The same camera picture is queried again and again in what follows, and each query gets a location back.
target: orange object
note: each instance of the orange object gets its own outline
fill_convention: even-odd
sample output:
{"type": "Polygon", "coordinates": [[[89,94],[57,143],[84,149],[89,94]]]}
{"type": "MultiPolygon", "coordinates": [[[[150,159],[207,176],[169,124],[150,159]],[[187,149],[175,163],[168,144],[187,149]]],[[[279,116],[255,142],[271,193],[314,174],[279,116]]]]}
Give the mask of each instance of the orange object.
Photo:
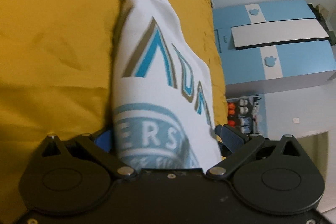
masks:
{"type": "Polygon", "coordinates": [[[235,109],[236,105],[234,103],[228,103],[229,109],[235,109]]]}
{"type": "Polygon", "coordinates": [[[235,121],[232,121],[232,120],[229,120],[229,121],[227,122],[227,124],[228,124],[229,126],[232,126],[232,127],[236,126],[235,121]]]}

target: blue cabinet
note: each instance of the blue cabinet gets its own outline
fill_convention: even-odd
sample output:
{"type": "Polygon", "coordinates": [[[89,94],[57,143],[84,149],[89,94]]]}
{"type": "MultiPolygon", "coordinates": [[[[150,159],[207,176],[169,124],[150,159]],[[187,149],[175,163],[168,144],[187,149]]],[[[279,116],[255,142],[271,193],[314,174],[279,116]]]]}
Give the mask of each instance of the blue cabinet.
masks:
{"type": "MultiPolygon", "coordinates": [[[[213,11],[216,46],[222,61],[227,96],[323,85],[336,72],[329,41],[237,50],[231,27],[251,24],[248,7],[251,6],[239,5],[213,11]],[[265,54],[266,57],[276,57],[274,68],[266,65],[265,54]]],[[[315,18],[304,0],[259,3],[259,9],[264,22],[315,18]]]]}

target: white garment with blue print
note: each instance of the white garment with blue print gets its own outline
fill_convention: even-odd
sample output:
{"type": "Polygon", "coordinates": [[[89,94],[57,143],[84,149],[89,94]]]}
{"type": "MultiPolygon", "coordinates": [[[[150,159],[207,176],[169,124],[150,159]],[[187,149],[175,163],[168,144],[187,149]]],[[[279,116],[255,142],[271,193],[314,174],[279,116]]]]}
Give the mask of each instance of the white garment with blue print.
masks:
{"type": "Polygon", "coordinates": [[[221,161],[208,66],[185,42],[168,0],[125,0],[115,31],[112,94],[119,158],[141,168],[221,161]]]}

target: yellow fabric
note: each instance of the yellow fabric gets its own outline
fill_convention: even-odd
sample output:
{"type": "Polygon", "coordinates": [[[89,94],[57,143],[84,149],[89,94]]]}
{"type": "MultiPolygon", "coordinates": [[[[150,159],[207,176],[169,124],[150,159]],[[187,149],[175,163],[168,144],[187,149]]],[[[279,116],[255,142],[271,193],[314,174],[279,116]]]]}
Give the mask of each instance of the yellow fabric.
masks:
{"type": "MultiPolygon", "coordinates": [[[[185,40],[209,66],[216,124],[226,123],[210,0],[169,0],[185,40]]],[[[47,133],[105,124],[111,40],[122,0],[0,0],[0,220],[25,210],[17,183],[47,133]]]]}

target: bed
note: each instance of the bed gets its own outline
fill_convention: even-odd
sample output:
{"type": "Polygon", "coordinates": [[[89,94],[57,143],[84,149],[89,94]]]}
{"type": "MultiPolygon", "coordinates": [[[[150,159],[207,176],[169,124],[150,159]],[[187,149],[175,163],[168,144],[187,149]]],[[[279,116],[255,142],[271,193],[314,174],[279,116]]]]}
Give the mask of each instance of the bed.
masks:
{"type": "MultiPolygon", "coordinates": [[[[185,40],[209,66],[215,123],[227,106],[210,0],[169,0],[185,40]]],[[[0,1],[0,220],[25,210],[18,180],[48,133],[61,139],[109,122],[111,40],[122,0],[0,1]]]]}

